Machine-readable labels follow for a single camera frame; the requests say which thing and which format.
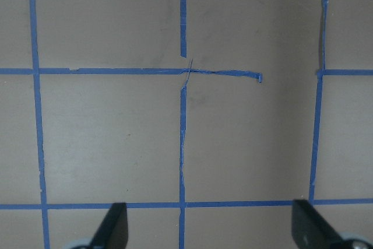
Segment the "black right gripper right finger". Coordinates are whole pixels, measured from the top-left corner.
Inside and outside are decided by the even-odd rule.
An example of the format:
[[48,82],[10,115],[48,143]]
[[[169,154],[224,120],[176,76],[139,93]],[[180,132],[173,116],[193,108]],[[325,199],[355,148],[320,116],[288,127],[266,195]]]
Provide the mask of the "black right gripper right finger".
[[292,201],[291,236],[298,248],[372,248],[362,237],[338,233],[305,199]]

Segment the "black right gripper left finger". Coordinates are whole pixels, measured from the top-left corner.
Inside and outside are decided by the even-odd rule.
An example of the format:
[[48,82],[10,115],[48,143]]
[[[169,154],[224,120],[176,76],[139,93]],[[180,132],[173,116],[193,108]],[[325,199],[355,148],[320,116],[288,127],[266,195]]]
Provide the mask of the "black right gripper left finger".
[[90,240],[71,241],[64,248],[126,248],[129,240],[127,205],[113,203]]

